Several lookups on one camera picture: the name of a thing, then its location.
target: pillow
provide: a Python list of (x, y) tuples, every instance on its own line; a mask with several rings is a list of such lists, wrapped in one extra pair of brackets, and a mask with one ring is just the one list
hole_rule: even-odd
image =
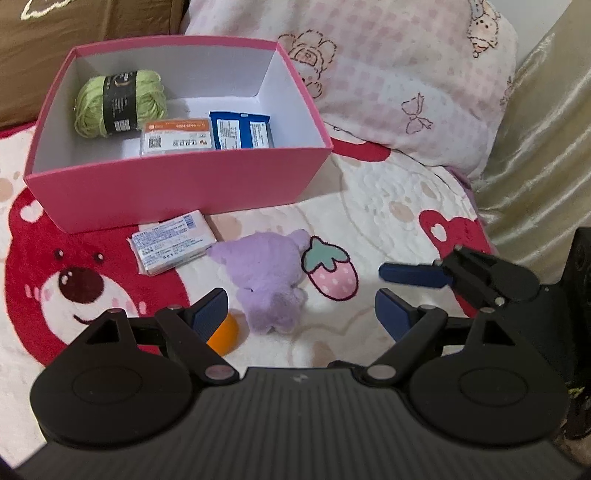
[(181, 29), (279, 40), (324, 121), (470, 177), (491, 151), (517, 49), (488, 0), (192, 0)]
[(183, 0), (2, 0), (0, 128), (35, 120), (76, 45), (177, 33)]

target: purple plush toy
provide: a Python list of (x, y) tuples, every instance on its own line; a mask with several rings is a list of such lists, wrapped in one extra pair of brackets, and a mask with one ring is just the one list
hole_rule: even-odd
[(236, 298), (244, 308), (251, 331), (267, 333), (272, 327), (290, 333), (300, 318), (304, 292), (294, 287), (303, 272), (301, 255), (310, 244), (305, 230), (283, 236), (260, 232), (239, 240), (221, 242), (207, 253), (226, 265)]

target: pink checkered pillow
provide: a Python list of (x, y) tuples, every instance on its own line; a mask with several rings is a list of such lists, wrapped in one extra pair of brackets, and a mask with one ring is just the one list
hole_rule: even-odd
[(190, 35), (279, 40), (323, 119), (426, 165), (486, 165), (517, 35), (488, 0), (192, 0)]

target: bow print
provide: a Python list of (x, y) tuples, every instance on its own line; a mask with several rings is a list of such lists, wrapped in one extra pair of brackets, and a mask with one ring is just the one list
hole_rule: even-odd
[(407, 125), (407, 133), (409, 135), (420, 132), (423, 128), (431, 130), (433, 122), (427, 118), (420, 117), (423, 112), (423, 101), (425, 97), (420, 93), (416, 97), (411, 98), (408, 102), (404, 102), (401, 107), (402, 111), (410, 118)]

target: brown cushion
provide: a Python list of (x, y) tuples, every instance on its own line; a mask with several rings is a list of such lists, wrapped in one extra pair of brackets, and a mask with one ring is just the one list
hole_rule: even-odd
[(175, 34), (183, 0), (4, 0), (0, 8), (0, 129), (33, 120), (76, 45)]

